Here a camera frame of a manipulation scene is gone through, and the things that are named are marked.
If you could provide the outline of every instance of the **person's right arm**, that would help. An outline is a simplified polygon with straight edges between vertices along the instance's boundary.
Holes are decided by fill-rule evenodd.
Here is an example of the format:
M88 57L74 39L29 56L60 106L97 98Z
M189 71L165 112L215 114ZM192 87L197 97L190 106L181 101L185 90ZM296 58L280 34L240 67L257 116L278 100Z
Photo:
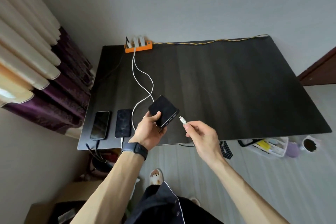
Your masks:
M201 121L190 121L183 126L199 156L218 176L247 224L289 223L226 162L213 128Z

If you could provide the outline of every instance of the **tabletop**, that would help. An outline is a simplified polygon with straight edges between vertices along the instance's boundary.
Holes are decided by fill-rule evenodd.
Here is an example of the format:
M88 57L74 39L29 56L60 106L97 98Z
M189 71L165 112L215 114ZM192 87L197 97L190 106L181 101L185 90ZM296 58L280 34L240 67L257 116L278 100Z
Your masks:
M99 149L120 148L115 138L117 111L132 109L148 95L133 78L132 57L123 45L103 47L78 150L87 150L85 143L94 147L90 133L98 111L112 112L108 136ZM220 140L331 132L270 36L206 45L155 44L136 52L135 61L153 79L154 99L164 95L180 110L178 116L207 123ZM150 90L150 79L134 72ZM135 126L151 103L148 98L137 106ZM188 142L175 118L160 144Z

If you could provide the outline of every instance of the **white charging cable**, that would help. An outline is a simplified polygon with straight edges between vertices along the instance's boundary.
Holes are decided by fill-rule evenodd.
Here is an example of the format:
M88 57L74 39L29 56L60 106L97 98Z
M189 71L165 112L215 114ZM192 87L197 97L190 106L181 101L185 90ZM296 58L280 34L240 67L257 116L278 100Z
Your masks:
M145 99L147 99L147 98L149 98L149 97L151 97L152 100L153 100L153 102L154 102L154 99L153 99L153 97L152 97L152 93L153 93L153 89L154 89L154 82L153 82L152 78L151 78L147 73L141 71L141 70L137 67L137 65L136 65L136 63L135 63L135 52L136 52L136 48L134 47L133 59L132 59L132 73L133 73L133 76L134 76L134 79L136 80L136 82L141 86L141 88L143 88L145 91L147 91L147 93L148 93L149 95L148 95L147 97L145 97L144 99L142 99L141 101L139 101L139 102L135 105L135 107L133 108L131 120L132 120L132 127L133 127L134 131L135 131L135 127L134 127L134 123L133 123L133 113L134 113L134 110L135 110L135 108L137 107L137 105L140 104L142 101L144 101ZM135 77L135 75L134 75L133 63L134 63L134 65L135 65L135 67L136 67L141 73L144 73L145 75L147 75L147 76L149 77L149 79L152 81L152 90L151 90L150 93L149 93L149 91L146 90L145 87L142 86L142 85L138 82L138 80L136 79L136 77Z

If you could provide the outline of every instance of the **curtain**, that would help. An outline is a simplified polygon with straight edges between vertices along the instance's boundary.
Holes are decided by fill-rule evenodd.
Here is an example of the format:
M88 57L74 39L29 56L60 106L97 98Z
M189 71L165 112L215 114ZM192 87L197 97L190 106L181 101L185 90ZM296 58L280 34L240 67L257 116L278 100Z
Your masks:
M0 0L0 107L66 134L82 126L91 69L42 0Z

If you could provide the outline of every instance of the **white wall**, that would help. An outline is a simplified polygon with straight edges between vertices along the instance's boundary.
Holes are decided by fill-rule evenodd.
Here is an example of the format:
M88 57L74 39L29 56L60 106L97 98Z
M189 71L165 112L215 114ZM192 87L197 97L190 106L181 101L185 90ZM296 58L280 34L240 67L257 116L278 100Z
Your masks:
M296 74L336 46L336 0L44 0L98 65L107 44L145 34L192 41L267 33Z
M23 223L31 204L73 180L87 156L77 143L0 108L1 223Z

